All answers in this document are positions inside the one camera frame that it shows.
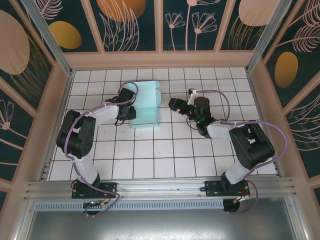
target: grid floor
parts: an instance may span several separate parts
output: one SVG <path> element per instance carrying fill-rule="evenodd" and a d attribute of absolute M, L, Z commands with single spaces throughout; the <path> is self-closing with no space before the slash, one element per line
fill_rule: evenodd
<path fill-rule="evenodd" d="M 229 121 L 259 120 L 246 73 L 242 67 L 87 70 L 75 73 L 66 107 L 84 111 L 114 97 L 125 81 L 160 82 L 159 127 L 114 126 L 109 120 L 96 127 L 90 152 L 93 166 L 103 180 L 220 176 L 237 160 L 229 141 L 208 139 L 188 127 L 186 117 L 170 110 L 170 98 L 187 99 L 187 90 L 219 90 L 230 102 Z M 202 93 L 210 100 L 214 118 L 228 114 L 218 93 Z M 275 175 L 275 165 L 253 174 Z M 54 151 L 48 180 L 76 179 L 72 163 L 60 148 Z"/>

